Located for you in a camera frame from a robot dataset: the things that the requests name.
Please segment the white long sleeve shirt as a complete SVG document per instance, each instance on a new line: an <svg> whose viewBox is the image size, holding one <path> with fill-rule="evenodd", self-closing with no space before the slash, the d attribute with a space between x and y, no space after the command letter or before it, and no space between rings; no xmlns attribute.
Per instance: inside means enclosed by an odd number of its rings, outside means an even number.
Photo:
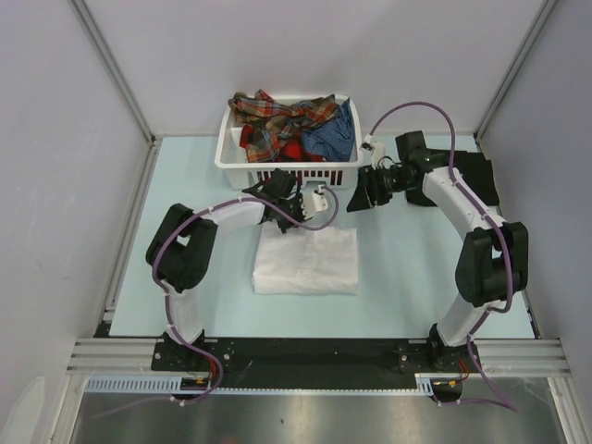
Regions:
<svg viewBox="0 0 592 444"><path fill-rule="evenodd" d="M357 230L263 228L254 260L257 294L354 294L359 287Z"/></svg>

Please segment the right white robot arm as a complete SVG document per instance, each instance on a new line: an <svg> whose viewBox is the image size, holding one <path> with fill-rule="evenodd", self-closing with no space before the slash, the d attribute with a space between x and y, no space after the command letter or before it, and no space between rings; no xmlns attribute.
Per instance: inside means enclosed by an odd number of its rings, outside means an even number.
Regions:
<svg viewBox="0 0 592 444"><path fill-rule="evenodd" d="M458 294L448 312L429 331L425 359L448 371L469 355L475 333L492 314L506 314L513 296L528 280L526 226L510 223L479 198L454 165L454 151L427 147L422 131L395 140L398 161L384 166L385 147L372 135L362 146L371 163L358 170L357 185L346 209L357 212L387 204L396 192L420 191L447 217L462 239L455 268Z"/></svg>

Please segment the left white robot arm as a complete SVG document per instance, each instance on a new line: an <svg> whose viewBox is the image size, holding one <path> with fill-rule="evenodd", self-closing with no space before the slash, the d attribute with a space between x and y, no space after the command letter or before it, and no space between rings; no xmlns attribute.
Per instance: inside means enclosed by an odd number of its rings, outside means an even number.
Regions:
<svg viewBox="0 0 592 444"><path fill-rule="evenodd" d="M203 210L175 203L169 207L145 254L154 283L164 292L166 335L175 342L172 358L192 370L203 361L212 371L216 358L197 340L204 328L198 298L189 291L202 282L215 242L231 231L275 222L281 232L305 221L301 184L295 175L272 171L234 199Z"/></svg>

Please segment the blue checked shirt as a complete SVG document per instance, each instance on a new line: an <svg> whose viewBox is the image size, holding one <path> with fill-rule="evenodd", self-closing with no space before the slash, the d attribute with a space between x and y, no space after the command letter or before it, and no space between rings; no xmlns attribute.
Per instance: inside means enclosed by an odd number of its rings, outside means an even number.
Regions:
<svg viewBox="0 0 592 444"><path fill-rule="evenodd" d="M339 106L335 118L320 127L302 133L306 153L322 157L327 162L349 162L355 144L355 127L350 100Z"/></svg>

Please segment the red black plaid shirt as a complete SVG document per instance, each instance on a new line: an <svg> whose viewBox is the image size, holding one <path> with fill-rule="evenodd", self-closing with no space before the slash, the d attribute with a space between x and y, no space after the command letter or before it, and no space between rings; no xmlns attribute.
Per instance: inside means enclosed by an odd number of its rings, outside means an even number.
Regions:
<svg viewBox="0 0 592 444"><path fill-rule="evenodd" d="M247 142L241 147L244 149L249 163L315 163L325 161L321 155L308 153L298 139L288 140L284 145L266 142L256 145Z"/></svg>

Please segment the brown plaid shirt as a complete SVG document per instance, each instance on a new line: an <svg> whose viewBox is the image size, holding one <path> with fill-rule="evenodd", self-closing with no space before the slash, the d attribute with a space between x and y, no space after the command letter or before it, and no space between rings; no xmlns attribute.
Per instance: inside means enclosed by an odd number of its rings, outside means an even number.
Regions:
<svg viewBox="0 0 592 444"><path fill-rule="evenodd" d="M237 92L228 100L228 106L236 122L242 125L240 147L247 142L284 145L291 139L302 143L304 131L320 127L339 111L334 95L286 105L263 90L253 96Z"/></svg>

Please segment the folded black shirt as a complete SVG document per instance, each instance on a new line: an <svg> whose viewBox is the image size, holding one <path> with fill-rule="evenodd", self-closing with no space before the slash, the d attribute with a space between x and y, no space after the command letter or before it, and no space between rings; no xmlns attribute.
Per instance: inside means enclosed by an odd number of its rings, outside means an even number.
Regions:
<svg viewBox="0 0 592 444"><path fill-rule="evenodd" d="M428 153L436 157L446 157L446 161L450 157L447 150L428 148ZM488 206L500 205L492 163L482 153L456 151L454 155L454 167L458 169L465 183L475 192L481 201ZM405 199L408 204L421 207L436 206L420 189L406 191Z"/></svg>

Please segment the aluminium frame rail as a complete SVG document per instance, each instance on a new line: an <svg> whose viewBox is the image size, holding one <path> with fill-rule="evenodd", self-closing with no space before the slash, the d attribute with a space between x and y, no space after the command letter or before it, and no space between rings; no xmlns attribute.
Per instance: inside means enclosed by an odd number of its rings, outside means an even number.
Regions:
<svg viewBox="0 0 592 444"><path fill-rule="evenodd" d="M142 375L151 373L157 339L78 339L70 355L70 375Z"/></svg>

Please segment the left aluminium corner post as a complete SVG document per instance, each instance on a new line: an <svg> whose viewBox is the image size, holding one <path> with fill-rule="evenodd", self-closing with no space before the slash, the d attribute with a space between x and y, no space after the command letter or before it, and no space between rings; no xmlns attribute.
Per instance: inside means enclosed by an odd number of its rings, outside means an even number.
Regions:
<svg viewBox="0 0 592 444"><path fill-rule="evenodd" d="M68 4L137 129L148 145L153 146L155 136L93 12L83 0L69 0Z"/></svg>

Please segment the aluminium corner post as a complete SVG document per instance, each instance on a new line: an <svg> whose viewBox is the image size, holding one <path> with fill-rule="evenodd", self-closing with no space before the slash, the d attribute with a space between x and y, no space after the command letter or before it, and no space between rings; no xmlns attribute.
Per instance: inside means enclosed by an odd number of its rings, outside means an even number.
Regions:
<svg viewBox="0 0 592 444"><path fill-rule="evenodd" d="M478 124L473 132L475 143L479 145L483 140L490 124L494 117L500 111L506 97L508 96L513 84L517 81L521 74L528 57L533 52L537 45L541 34L549 23L553 13L561 4L560 0L545 0L541 3L535 17L521 40L517 51L512 57L512 61L505 70L501 79L499 87L495 91L492 99L489 101L485 112L479 119Z"/></svg>
<svg viewBox="0 0 592 444"><path fill-rule="evenodd" d="M83 0L69 0L68 4L137 129L148 145L153 146L155 136L93 12Z"/></svg>

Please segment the right aluminium corner post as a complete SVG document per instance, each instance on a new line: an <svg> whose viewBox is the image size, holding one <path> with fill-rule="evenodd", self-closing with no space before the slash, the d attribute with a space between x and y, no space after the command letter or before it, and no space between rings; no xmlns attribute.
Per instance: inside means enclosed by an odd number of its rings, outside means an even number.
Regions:
<svg viewBox="0 0 592 444"><path fill-rule="evenodd" d="M494 117L500 111L506 97L508 96L513 84L517 81L521 74L528 57L533 52L537 45L541 34L549 23L553 13L561 4L560 0L545 0L541 3L535 17L521 40L517 51L512 57L512 61L505 70L501 79L499 87L495 91L492 99L489 101L485 112L479 119L478 124L473 132L475 143L479 145L483 140L490 124Z"/></svg>

